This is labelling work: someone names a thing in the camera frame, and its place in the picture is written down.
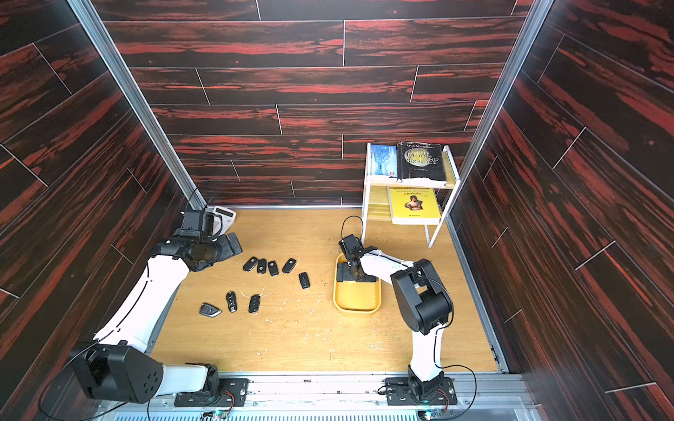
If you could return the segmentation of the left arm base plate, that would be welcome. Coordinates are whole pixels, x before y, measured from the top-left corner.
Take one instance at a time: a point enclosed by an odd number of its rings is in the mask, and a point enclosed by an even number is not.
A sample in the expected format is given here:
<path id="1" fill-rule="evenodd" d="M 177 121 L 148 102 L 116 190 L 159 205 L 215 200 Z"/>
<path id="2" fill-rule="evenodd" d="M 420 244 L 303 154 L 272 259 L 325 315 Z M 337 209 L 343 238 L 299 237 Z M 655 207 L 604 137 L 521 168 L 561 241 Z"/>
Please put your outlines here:
<path id="1" fill-rule="evenodd" d="M 174 401 L 177 408 L 216 407 L 231 409 L 243 407 L 249 392 L 247 378 L 221 378 L 219 385 L 207 385 L 201 391 L 178 393 Z"/>

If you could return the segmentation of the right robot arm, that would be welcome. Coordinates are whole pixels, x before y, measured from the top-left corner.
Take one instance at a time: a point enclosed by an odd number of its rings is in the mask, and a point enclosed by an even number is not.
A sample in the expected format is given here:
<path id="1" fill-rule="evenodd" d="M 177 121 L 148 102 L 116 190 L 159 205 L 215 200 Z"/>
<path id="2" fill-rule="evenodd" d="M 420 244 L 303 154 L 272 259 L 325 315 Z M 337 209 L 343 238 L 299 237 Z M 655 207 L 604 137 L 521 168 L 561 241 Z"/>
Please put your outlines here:
<path id="1" fill-rule="evenodd" d="M 340 240 L 349 273 L 357 281 L 377 279 L 393 287 L 398 309 L 412 331 L 408 385 L 415 399 L 435 396 L 444 381 L 441 343 L 454 316 L 454 304 L 431 261 L 403 261 L 349 235 Z"/>

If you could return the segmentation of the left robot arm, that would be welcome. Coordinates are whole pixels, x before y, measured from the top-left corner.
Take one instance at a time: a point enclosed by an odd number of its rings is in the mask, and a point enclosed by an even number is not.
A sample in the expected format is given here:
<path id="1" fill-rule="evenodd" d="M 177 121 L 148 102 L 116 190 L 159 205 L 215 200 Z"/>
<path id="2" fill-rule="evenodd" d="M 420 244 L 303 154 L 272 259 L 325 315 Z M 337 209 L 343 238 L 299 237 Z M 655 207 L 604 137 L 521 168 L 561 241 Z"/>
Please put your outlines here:
<path id="1" fill-rule="evenodd" d="M 154 328 L 172 296 L 191 272 L 242 253 L 234 233 L 215 240 L 173 237 L 151 252 L 125 301 L 90 342 L 70 353 L 84 395 L 121 403 L 147 403 L 155 396 L 180 395 L 213 405 L 223 387 L 210 364 L 163 364 L 148 350 Z"/>

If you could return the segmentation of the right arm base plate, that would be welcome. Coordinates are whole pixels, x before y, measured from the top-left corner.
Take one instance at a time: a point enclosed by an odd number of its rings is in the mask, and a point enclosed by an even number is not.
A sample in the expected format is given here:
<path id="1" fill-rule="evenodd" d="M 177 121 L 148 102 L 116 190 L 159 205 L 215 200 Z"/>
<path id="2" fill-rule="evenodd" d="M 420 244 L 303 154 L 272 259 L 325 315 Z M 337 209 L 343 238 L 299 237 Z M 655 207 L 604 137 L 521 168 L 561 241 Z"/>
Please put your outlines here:
<path id="1" fill-rule="evenodd" d="M 388 377 L 377 393 L 386 396 L 388 405 L 457 405 L 456 390 L 449 377 L 440 374 L 431 381 L 416 377 Z"/>

